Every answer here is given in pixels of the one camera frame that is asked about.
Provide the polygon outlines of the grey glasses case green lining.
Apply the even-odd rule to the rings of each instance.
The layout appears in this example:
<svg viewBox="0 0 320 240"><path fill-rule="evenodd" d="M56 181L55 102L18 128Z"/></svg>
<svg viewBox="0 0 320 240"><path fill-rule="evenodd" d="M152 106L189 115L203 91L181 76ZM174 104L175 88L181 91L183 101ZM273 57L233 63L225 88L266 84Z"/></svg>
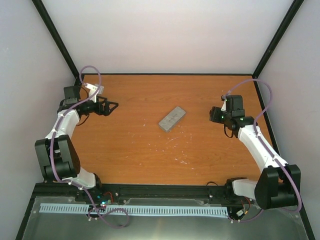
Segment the grey glasses case green lining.
<svg viewBox="0 0 320 240"><path fill-rule="evenodd" d="M158 126L166 133L170 132L174 126L186 115L186 111L176 106L159 123Z"/></svg>

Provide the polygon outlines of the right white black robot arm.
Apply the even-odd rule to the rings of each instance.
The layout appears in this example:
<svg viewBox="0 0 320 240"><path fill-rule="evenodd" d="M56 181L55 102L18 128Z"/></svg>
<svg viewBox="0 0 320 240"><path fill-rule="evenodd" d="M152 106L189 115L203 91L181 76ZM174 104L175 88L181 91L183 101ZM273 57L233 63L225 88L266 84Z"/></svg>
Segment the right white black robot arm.
<svg viewBox="0 0 320 240"><path fill-rule="evenodd" d="M262 134L252 116L246 116L241 95L223 95L222 107L214 106L209 120L222 124L230 130L230 138L236 137L247 148L255 160L260 177L258 181L247 178L231 178L226 185L229 194L254 200L263 209L302 208L300 195L301 170L295 164L288 164Z"/></svg>

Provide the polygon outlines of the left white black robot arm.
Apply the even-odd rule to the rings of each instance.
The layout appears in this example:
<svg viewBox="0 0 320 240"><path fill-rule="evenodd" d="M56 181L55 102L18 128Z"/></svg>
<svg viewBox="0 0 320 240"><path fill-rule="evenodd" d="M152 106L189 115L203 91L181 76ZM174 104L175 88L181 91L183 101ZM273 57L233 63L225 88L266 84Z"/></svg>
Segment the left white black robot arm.
<svg viewBox="0 0 320 240"><path fill-rule="evenodd" d="M118 106L101 94L103 86L87 84L87 98L81 100L81 86L68 86L57 110L57 120L49 134L35 142L35 152L44 180L74 185L86 189L92 201L103 198L104 188L100 178L81 167L80 158L72 143L72 135L82 116L90 114L109 116Z"/></svg>

